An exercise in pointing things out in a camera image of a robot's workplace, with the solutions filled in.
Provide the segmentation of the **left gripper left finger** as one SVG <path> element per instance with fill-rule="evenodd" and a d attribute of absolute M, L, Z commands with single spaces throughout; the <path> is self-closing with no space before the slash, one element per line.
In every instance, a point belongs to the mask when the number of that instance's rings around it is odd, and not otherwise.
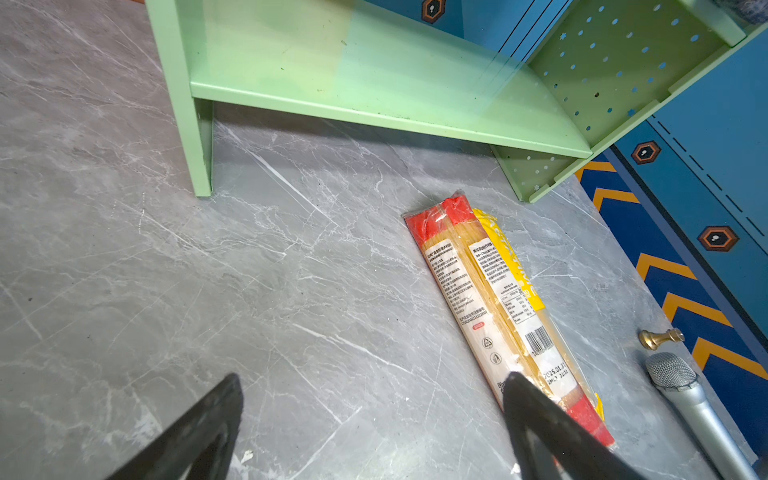
<path fill-rule="evenodd" d="M 224 479 L 239 433 L 244 396 L 228 374 L 112 479 Z"/>

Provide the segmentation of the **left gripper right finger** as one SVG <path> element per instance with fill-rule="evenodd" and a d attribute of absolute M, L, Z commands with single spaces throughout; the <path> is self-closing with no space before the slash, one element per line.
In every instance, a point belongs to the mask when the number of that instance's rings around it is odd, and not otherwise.
<path fill-rule="evenodd" d="M 639 479 L 519 372 L 504 382 L 503 415 L 523 479 Z"/>

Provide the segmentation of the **red-ended clear spaghetti bag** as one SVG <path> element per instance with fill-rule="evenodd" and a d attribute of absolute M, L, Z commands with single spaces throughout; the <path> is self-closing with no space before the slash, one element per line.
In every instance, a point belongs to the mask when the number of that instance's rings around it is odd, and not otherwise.
<path fill-rule="evenodd" d="M 462 192 L 404 221 L 496 400 L 519 372 L 603 446 L 616 441 Z"/>

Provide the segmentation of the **yellow pasta bag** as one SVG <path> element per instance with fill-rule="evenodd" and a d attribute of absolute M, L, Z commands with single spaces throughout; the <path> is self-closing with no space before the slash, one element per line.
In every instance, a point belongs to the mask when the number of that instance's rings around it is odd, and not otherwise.
<path fill-rule="evenodd" d="M 567 344 L 563 340 L 562 335 L 560 334 L 560 331 L 557 328 L 557 325 L 550 318 L 545 304 L 543 303 L 540 296 L 538 295 L 536 289 L 534 288 L 534 285 L 526 275 L 524 268 L 522 267 L 520 261 L 518 260 L 518 257 L 514 249 L 512 248 L 510 242 L 504 235 L 500 225 L 498 224 L 497 219 L 483 212 L 480 209 L 474 208 L 473 212 L 475 216 L 478 218 L 478 220 L 480 221 L 480 223 L 483 225 L 484 230 L 486 231 L 492 243 L 495 245 L 495 247 L 499 251 L 501 257 L 504 259 L 507 266 L 510 268 L 512 275 L 520 285 L 528 302 L 531 304 L 533 309 L 537 312 L 539 318 L 542 320 L 544 326 L 548 330 L 548 333 L 552 336 L 552 339 L 554 340 L 555 345 L 557 346 L 559 352 L 563 356 L 565 362 L 568 364 L 569 369 L 574 374 L 579 385 L 587 394 L 589 401 L 592 403 L 593 408 L 597 412 L 598 416 L 601 418 L 602 421 L 605 421 L 604 405 L 603 405 L 602 399 L 598 394 L 596 394 L 592 390 L 591 386 L 589 385 L 586 378 L 584 377 L 582 369 L 576 362 L 576 359 L 572 355 L 570 348 L 567 346 Z"/>

